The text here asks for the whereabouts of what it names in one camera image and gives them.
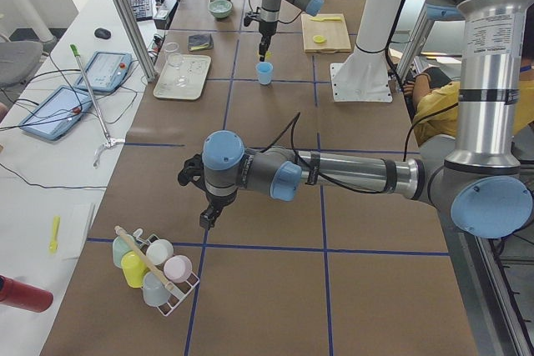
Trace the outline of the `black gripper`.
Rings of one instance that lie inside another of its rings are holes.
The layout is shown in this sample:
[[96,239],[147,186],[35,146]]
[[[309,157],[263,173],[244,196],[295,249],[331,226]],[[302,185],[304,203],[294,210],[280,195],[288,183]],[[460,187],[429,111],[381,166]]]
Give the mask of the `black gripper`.
[[224,208],[229,206],[237,197],[235,186],[231,186],[229,189],[224,188],[221,194],[216,194],[214,188],[209,188],[209,183],[204,176],[204,164],[200,154],[195,154],[184,162],[184,167],[179,172],[177,179],[181,186],[192,183],[204,192],[209,205],[199,215],[199,225],[203,229],[213,228]]
[[270,47],[270,40],[276,34],[278,13],[264,9],[248,11],[244,15],[244,25],[248,27],[253,21],[259,23],[259,33],[262,35],[259,43],[259,61],[263,62]]

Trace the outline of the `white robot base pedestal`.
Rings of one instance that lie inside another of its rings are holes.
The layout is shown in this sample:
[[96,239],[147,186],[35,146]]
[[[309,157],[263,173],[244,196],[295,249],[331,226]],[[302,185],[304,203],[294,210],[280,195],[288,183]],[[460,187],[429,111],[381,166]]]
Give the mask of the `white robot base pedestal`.
[[333,99],[338,102],[390,103],[388,42],[402,0],[366,0],[353,53],[332,63]]

